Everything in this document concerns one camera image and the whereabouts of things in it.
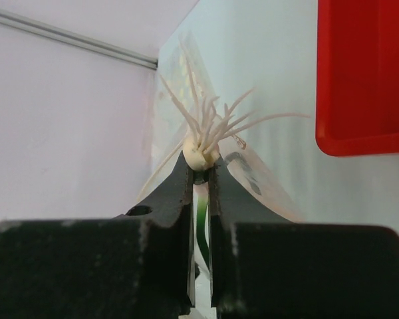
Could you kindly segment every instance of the plastic bag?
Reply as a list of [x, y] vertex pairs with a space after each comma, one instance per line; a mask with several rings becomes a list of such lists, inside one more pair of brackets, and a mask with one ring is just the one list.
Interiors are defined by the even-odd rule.
[[[190, 89], [186, 58], [190, 61], [198, 97], [215, 96], [211, 80], [201, 59], [200, 51], [192, 34], [181, 37], [184, 50], [178, 47], [165, 63], [160, 63], [160, 74], [168, 81], [175, 95], [185, 106], [194, 104]], [[188, 125], [174, 106], [164, 86], [157, 81], [157, 93], [154, 103], [154, 137], [152, 142], [153, 169], [164, 160], [168, 162], [159, 167], [160, 172], [144, 190], [141, 198], [147, 196], [173, 169], [177, 156], [182, 149], [182, 140]], [[264, 206], [291, 221], [300, 221], [299, 210], [287, 192], [280, 186], [270, 169], [260, 157], [238, 135], [219, 142], [220, 154], [231, 175]]]

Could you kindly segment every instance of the red container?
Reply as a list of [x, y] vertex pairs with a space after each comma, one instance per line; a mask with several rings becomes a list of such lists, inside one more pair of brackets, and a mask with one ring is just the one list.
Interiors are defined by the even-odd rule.
[[319, 0], [317, 63], [320, 149], [399, 153], [399, 0]]

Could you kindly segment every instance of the plant stem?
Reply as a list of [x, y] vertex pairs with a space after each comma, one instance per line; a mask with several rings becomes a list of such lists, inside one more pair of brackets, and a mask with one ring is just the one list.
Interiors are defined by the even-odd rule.
[[199, 251], [204, 258], [207, 268], [210, 269], [209, 265], [209, 250], [207, 245], [207, 239], [205, 238], [205, 221], [207, 217], [207, 206], [208, 197], [198, 197], [197, 204], [197, 242]]

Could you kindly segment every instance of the white surface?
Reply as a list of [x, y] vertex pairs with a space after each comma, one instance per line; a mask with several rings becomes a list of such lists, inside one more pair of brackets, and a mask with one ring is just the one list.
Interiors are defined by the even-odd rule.
[[192, 31], [213, 86], [239, 112], [300, 111], [241, 136], [253, 146], [307, 221], [387, 225], [399, 232], [399, 155], [332, 158], [315, 141], [317, 0], [201, 0], [160, 51]]
[[0, 219], [127, 212], [150, 173], [153, 77], [0, 26]]
[[0, 9], [157, 57], [198, 0], [0, 0]]

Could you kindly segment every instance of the gray metal strip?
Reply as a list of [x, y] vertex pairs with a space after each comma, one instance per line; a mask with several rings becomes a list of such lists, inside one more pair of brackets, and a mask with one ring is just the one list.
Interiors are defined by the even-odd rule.
[[156, 70], [158, 59], [109, 45], [0, 9], [0, 24]]

